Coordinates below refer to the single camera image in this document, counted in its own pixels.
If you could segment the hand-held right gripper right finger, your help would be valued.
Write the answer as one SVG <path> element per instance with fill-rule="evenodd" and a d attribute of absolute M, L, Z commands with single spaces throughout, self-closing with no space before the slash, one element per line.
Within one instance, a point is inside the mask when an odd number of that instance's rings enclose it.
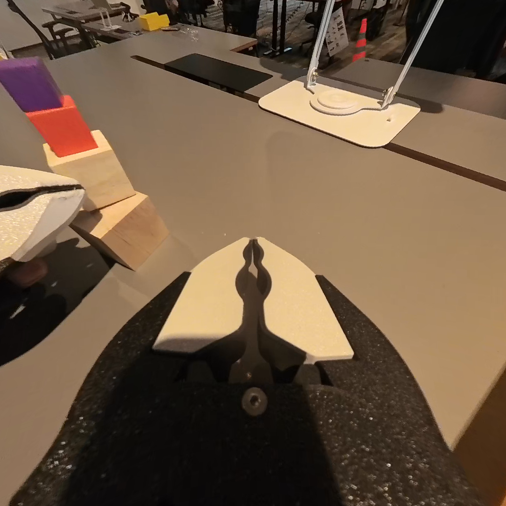
<path fill-rule="evenodd" d="M 255 239 L 261 297 L 259 350 L 275 376 L 300 365 L 349 360 L 354 351 L 316 274 L 264 237 Z"/>

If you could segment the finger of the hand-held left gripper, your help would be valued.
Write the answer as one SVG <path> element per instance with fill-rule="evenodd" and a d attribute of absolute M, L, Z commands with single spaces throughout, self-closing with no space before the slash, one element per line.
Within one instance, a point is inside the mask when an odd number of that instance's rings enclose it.
<path fill-rule="evenodd" d="M 38 169 L 1 166 L 1 196 L 16 192 L 44 192 L 63 188 L 81 190 L 77 180 Z"/>
<path fill-rule="evenodd" d="M 1 262 L 27 262 L 54 243 L 58 232 L 77 215 L 84 189 L 43 189 L 12 193 L 1 207 Z"/>

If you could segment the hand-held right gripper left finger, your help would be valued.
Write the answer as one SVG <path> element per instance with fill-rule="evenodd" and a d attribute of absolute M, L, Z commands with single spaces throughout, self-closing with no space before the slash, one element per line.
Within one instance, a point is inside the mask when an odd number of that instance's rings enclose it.
<path fill-rule="evenodd" d="M 212 253 L 191 271 L 152 350 L 202 360 L 219 381 L 244 354 L 244 279 L 251 239 L 243 237 Z"/>

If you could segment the red wooden cube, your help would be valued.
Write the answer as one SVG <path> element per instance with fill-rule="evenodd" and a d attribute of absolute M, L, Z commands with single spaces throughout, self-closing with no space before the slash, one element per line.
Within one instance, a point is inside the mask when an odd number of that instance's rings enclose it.
<path fill-rule="evenodd" d="M 69 95 L 63 96 L 61 107 L 25 114 L 57 157 L 98 148 L 89 127 Z"/>

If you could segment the medium light wooden cube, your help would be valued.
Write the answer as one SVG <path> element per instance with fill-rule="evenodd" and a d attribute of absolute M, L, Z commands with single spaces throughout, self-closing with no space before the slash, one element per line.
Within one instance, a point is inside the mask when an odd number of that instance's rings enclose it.
<path fill-rule="evenodd" d="M 85 189 L 82 207 L 87 212 L 100 210 L 136 194 L 109 142 L 100 130 L 91 134 L 97 148 L 58 157 L 49 144 L 43 150 L 50 170 L 73 178 Z"/>

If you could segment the large tan wooden cube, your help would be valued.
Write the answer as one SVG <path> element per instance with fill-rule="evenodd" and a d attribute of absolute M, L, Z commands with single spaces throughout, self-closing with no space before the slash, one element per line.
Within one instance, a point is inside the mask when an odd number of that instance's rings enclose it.
<path fill-rule="evenodd" d="M 100 253 L 133 271 L 169 235 L 149 196 L 139 192 L 99 210 L 80 211 L 70 227 Z"/>

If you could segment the purple wooden cube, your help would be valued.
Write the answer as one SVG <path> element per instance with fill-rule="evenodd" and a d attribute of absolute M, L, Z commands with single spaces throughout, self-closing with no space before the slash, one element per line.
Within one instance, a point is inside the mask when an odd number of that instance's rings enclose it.
<path fill-rule="evenodd" d="M 23 112 L 56 109 L 63 95 L 39 57 L 1 60 L 1 84 Z"/>

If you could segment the person's left hand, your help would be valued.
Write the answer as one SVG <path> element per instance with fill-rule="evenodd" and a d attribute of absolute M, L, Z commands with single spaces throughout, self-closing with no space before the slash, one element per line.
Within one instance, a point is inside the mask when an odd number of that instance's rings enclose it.
<path fill-rule="evenodd" d="M 12 269 L 9 269 L 6 278 L 18 288 L 25 289 L 43 280 L 47 273 L 47 262 L 43 259 L 35 258 L 28 262 L 19 263 Z"/>

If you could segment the black office chair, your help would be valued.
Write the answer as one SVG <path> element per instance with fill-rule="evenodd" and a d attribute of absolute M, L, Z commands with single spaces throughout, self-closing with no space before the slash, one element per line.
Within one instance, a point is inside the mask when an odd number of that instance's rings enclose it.
<path fill-rule="evenodd" d="M 61 28 L 55 28 L 62 24 L 58 20 L 45 22 L 42 28 L 49 31 L 50 38 L 45 37 L 42 45 L 47 53 L 49 60 L 61 58 L 73 54 L 67 35 L 73 31 L 72 27 L 64 25 Z"/>

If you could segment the white document holder stand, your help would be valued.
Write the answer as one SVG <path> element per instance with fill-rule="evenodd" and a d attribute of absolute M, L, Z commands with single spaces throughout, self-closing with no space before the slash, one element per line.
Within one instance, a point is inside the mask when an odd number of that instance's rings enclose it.
<path fill-rule="evenodd" d="M 327 1 L 320 22 L 310 66 L 305 78 L 298 78 L 259 99 L 267 112 L 366 148 L 384 147 L 420 112 L 410 100 L 396 94 L 417 56 L 443 1 L 436 1 L 395 84 L 378 92 L 357 85 L 318 84 L 318 61 L 334 1 Z"/>

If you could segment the small yellow bin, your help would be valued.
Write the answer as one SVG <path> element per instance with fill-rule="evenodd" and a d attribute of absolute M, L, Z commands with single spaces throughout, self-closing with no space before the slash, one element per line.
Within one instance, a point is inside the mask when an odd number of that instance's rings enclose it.
<path fill-rule="evenodd" d="M 167 14 L 160 15 L 157 12 L 152 12 L 140 15 L 137 18 L 139 26 L 144 31 L 156 31 L 170 26 L 170 20 Z"/>

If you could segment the orange traffic cone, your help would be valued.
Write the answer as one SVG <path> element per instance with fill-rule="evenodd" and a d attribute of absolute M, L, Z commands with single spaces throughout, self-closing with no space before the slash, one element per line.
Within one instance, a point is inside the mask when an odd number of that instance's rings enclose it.
<path fill-rule="evenodd" d="M 352 62 L 356 62 L 357 60 L 363 59 L 366 56 L 366 31 L 367 31 L 367 18 L 364 17 L 361 20 L 361 25 L 355 45 L 355 51 L 353 54 Z"/>

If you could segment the white printed sign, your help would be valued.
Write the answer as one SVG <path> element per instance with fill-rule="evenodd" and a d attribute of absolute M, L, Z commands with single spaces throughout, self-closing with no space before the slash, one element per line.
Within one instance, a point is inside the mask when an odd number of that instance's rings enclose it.
<path fill-rule="evenodd" d="M 342 7 L 333 11 L 330 16 L 325 35 L 325 43 L 330 57 L 337 55 L 349 45 Z"/>

